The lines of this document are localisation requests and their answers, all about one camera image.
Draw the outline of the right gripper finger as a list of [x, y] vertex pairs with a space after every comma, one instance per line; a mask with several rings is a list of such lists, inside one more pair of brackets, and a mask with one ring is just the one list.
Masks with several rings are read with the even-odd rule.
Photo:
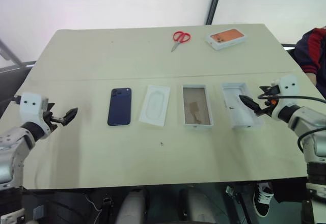
[[259, 105], [254, 108], [254, 113], [256, 116], [262, 116], [262, 115], [268, 115], [269, 117], [272, 116], [274, 107], [273, 106], [268, 106], [266, 108], [261, 108]]
[[254, 113], [258, 113], [258, 112], [261, 111], [261, 108], [260, 108], [259, 104], [256, 103], [251, 97], [249, 97], [247, 95], [239, 95], [239, 98], [240, 98], [241, 102], [246, 107], [251, 109]]

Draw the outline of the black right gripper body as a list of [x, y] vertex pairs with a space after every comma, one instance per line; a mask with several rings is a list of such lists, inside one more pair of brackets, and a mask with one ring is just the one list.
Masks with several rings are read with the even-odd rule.
[[267, 106], [264, 110], [268, 113], [272, 113], [279, 101], [278, 98], [273, 98], [279, 95], [279, 86], [260, 86], [259, 88], [263, 91], [263, 93], [259, 95], [259, 99], [265, 100], [264, 104]]

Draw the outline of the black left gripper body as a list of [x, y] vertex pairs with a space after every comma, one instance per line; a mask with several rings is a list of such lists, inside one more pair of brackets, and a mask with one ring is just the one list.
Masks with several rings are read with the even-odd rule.
[[63, 118], [55, 117], [53, 115], [53, 112], [51, 111], [53, 106], [54, 106], [54, 103], [49, 103], [47, 105], [46, 111], [43, 113], [44, 122], [49, 127], [50, 132], [54, 132], [57, 129], [58, 124], [65, 126]]

